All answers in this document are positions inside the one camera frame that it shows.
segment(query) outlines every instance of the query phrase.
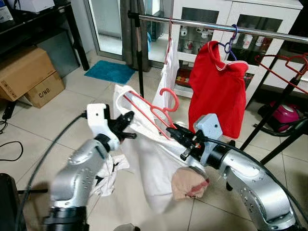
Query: gray curtain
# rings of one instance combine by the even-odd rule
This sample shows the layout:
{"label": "gray curtain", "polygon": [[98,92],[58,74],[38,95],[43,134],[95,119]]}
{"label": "gray curtain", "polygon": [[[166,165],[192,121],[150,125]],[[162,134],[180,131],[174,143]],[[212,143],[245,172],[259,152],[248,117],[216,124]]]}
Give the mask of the gray curtain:
{"label": "gray curtain", "polygon": [[[131,10],[134,13],[144,14],[143,0],[121,0],[121,27],[122,27],[122,55],[123,60],[133,69],[138,69],[137,64],[137,39],[136,39],[136,27],[134,20],[131,20],[127,16],[127,12]],[[148,59],[148,37],[146,30],[146,22],[141,23],[141,48],[142,48],[142,68],[143,71],[150,70],[150,64]]]}

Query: red shirt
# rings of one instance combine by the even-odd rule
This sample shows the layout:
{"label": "red shirt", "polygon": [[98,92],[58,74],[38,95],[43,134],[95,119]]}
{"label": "red shirt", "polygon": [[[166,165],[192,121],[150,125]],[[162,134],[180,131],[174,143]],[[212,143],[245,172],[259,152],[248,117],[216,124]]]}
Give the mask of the red shirt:
{"label": "red shirt", "polygon": [[189,107],[191,131],[202,115],[215,113],[223,135],[233,139],[239,137],[246,106],[244,75],[247,69],[245,61],[223,63],[217,41],[202,47],[189,78],[193,89]]}

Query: black table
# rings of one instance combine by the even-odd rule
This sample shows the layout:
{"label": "black table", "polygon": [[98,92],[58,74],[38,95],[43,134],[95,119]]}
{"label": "black table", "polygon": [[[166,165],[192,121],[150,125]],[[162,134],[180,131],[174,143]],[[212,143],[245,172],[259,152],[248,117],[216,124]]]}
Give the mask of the black table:
{"label": "black table", "polygon": [[88,70],[90,68],[89,62],[82,46],[81,37],[73,15],[71,2],[68,0],[54,0],[54,3],[55,6],[53,8],[41,11],[38,14],[10,10],[14,21],[0,23],[0,43],[1,41],[5,41],[4,43],[8,44],[10,40],[14,39],[14,44],[11,45],[11,47],[8,47],[8,49],[12,50],[23,44],[26,39],[29,39],[33,34],[35,34],[36,30],[41,32],[41,30],[36,29],[37,27],[48,30],[49,27],[51,28],[54,26],[53,23],[57,18],[65,15],[73,36],[73,47],[79,54],[83,69]]}

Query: metal clothes rack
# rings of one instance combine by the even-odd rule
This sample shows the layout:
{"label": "metal clothes rack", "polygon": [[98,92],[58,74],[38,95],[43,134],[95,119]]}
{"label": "metal clothes rack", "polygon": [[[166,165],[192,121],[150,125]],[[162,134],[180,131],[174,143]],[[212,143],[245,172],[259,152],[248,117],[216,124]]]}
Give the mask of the metal clothes rack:
{"label": "metal clothes rack", "polygon": [[[235,32],[235,30],[236,30],[232,26],[218,25],[218,24],[212,24],[212,23],[203,23],[203,22],[196,22],[196,21],[175,19],[175,18],[156,17],[156,16],[151,16],[151,15],[132,13],[130,11],[128,12],[128,17],[130,19],[135,20],[136,36],[137,36],[137,51],[136,52],[137,52],[137,60],[138,60],[139,87],[140,87],[140,94],[141,94],[142,97],[144,97],[144,92],[143,92],[143,71],[142,71],[140,20],[153,21],[153,22],[159,22],[159,23],[172,23],[172,24],[182,25],[182,26],[202,27],[202,28],[205,28],[205,29],[228,31],[228,32]],[[308,38],[295,36],[295,35],[288,35],[288,34],[265,31],[265,30],[250,29],[250,28],[245,28],[245,27],[238,27],[237,32],[243,33],[243,34],[264,36],[264,37],[268,37],[268,38],[271,38],[271,39],[273,39],[273,38],[274,39],[283,39],[283,40],[286,40],[286,41],[308,44]],[[294,78],[294,84],[297,85],[298,83],[299,83],[299,79],[298,79],[298,76],[296,76]],[[253,132],[250,134],[250,136],[244,142],[243,146],[241,147],[241,150],[244,150],[245,147],[251,142],[251,140],[261,130],[261,128],[265,125],[265,123],[270,119],[270,117],[275,112],[275,110],[278,108],[278,106],[283,102],[285,97],[293,89],[294,89],[294,87],[292,87],[291,85],[287,85],[287,87],[284,90],[281,98],[279,100],[277,100],[275,106],[272,107],[271,110],[268,111],[266,116],[260,121],[258,126],[253,130]],[[294,140],[296,140],[303,133],[304,129],[306,129],[306,127],[303,127],[300,131],[296,132],[294,135],[290,136],[287,140],[285,140],[285,142],[278,145],[277,148],[275,148],[268,156],[266,156],[263,160],[261,160],[261,163],[265,164],[269,160],[271,160],[273,157],[275,157],[279,152],[281,152],[281,150],[283,150],[288,145],[290,145]]]}

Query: blue rug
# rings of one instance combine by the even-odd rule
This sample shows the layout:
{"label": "blue rug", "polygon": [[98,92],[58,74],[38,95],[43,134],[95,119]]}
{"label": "blue rug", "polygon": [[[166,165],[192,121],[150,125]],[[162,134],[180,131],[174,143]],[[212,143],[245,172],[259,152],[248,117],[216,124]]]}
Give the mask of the blue rug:
{"label": "blue rug", "polygon": [[98,61],[85,76],[126,84],[134,73],[135,71],[126,65]]}

